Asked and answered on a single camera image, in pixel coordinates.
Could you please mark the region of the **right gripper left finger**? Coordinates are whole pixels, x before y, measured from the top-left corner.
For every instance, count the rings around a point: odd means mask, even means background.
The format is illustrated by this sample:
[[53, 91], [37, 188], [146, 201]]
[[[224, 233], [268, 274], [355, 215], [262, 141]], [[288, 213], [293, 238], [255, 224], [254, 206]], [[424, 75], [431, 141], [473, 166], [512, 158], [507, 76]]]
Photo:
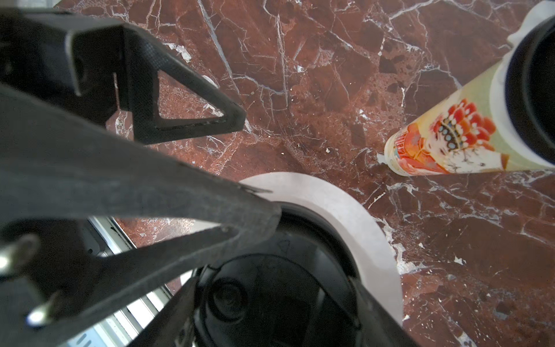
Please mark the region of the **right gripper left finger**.
[[191, 277], [130, 344], [132, 346], [193, 346], [195, 291], [198, 277]]

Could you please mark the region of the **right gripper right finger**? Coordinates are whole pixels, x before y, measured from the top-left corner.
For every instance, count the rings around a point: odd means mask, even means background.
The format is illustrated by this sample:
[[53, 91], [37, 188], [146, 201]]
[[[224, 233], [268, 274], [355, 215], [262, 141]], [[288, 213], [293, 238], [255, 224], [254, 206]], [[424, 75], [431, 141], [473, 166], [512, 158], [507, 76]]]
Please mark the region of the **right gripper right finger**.
[[367, 291], [360, 280], [351, 278], [351, 285], [356, 295], [362, 346], [419, 346]]

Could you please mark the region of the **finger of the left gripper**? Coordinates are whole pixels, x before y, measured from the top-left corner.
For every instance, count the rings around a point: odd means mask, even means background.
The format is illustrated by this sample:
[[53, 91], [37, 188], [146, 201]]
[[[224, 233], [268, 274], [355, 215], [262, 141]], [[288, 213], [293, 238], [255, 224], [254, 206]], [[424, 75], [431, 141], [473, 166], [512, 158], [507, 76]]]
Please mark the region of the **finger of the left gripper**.
[[[1, 87], [1, 345], [58, 346], [182, 273], [266, 240], [280, 207], [248, 187]], [[207, 231], [109, 257], [91, 217], [193, 218]]]

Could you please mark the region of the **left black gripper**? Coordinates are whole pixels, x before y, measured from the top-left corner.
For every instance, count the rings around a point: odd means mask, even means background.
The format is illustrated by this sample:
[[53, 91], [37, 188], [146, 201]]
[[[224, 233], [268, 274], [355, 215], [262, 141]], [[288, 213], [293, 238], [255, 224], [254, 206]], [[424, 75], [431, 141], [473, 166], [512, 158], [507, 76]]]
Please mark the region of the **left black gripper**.
[[103, 126], [121, 109], [152, 145], [243, 130], [246, 112], [147, 31], [110, 18], [1, 9], [1, 82]]

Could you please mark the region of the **round leak-proof paper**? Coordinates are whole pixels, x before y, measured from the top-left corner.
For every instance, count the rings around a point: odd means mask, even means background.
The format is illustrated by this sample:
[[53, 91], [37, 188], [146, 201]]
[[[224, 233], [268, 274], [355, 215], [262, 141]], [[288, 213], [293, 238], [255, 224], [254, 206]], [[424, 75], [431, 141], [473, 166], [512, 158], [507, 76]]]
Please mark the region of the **round leak-proof paper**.
[[541, 1], [507, 38], [489, 108], [509, 171], [554, 168], [554, 2]]
[[374, 218], [342, 189], [302, 173], [264, 173], [244, 180], [260, 197], [292, 203], [319, 213], [338, 230], [358, 269], [357, 278], [397, 323], [403, 321], [403, 295], [393, 253]]

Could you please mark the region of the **black cup lid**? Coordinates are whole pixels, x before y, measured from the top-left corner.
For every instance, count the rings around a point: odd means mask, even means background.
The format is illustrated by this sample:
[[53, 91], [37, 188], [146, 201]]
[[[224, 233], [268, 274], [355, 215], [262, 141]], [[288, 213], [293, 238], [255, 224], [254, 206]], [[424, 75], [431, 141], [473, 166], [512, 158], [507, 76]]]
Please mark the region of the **black cup lid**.
[[507, 69], [505, 102], [521, 140], [554, 163], [554, 18], [538, 24], [517, 45]]
[[319, 213], [281, 204], [266, 241], [196, 271], [196, 346], [360, 346], [354, 258]]

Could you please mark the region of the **printed paper cup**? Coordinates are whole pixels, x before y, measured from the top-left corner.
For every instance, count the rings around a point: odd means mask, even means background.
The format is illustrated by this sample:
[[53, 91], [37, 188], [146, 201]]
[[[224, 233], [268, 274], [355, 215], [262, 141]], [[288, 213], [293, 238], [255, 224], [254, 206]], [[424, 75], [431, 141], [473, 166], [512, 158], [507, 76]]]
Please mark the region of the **printed paper cup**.
[[553, 169], [520, 138], [500, 62], [390, 137], [384, 160], [401, 176]]

